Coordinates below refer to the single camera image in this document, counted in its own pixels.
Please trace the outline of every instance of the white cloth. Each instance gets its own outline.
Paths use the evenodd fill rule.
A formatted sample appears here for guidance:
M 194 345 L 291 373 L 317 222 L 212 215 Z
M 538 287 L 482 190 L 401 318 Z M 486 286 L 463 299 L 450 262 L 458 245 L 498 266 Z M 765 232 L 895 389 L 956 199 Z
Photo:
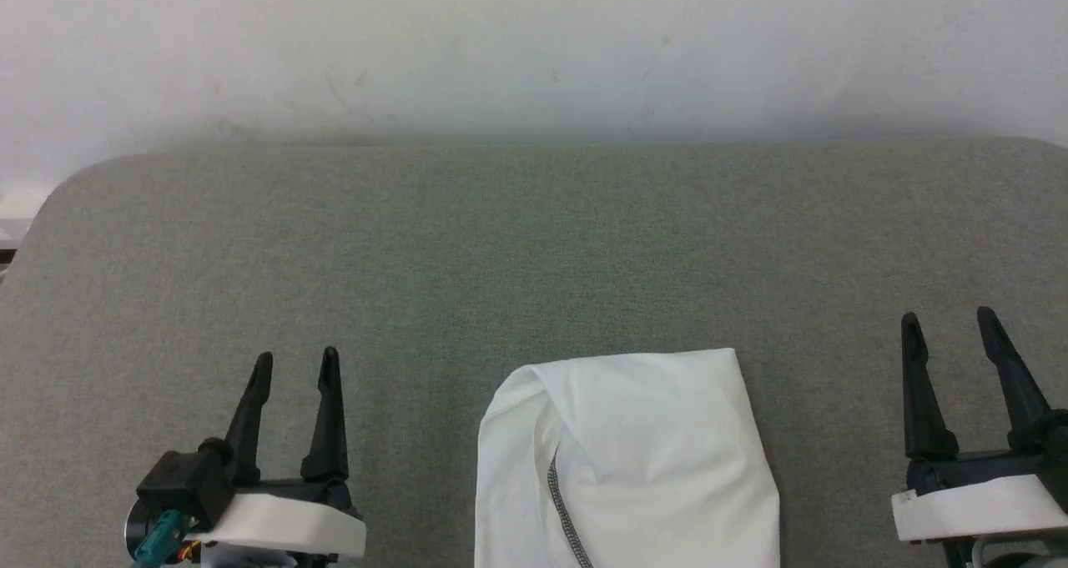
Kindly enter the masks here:
M 475 568 L 779 567 L 779 491 L 733 349 L 523 366 L 478 430 Z

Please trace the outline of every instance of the teal cable connector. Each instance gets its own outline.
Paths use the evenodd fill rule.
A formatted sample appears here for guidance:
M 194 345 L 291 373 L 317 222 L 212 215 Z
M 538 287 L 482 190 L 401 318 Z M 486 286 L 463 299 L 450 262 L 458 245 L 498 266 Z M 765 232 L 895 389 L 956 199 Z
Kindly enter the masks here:
M 177 510 L 169 509 L 159 517 L 148 537 L 134 552 L 131 568 L 159 568 L 177 553 L 182 541 L 189 534 L 189 519 Z

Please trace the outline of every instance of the gray fabric surface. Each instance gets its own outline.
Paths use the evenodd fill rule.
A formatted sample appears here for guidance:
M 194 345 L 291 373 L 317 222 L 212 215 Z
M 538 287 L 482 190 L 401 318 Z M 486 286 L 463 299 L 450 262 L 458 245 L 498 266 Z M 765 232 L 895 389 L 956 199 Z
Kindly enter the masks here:
M 123 158 L 50 196 L 0 287 L 0 550 L 125 566 L 168 448 L 274 352 L 261 467 L 295 475 L 339 348 L 366 566 L 469 566 L 477 424 L 515 367 L 733 346 L 788 567 L 939 566 L 895 540 L 898 328 L 963 446 L 1007 419 L 974 311 L 1068 404 L 1068 151 L 1018 139 Z M 714 431 L 716 425 L 709 425 Z

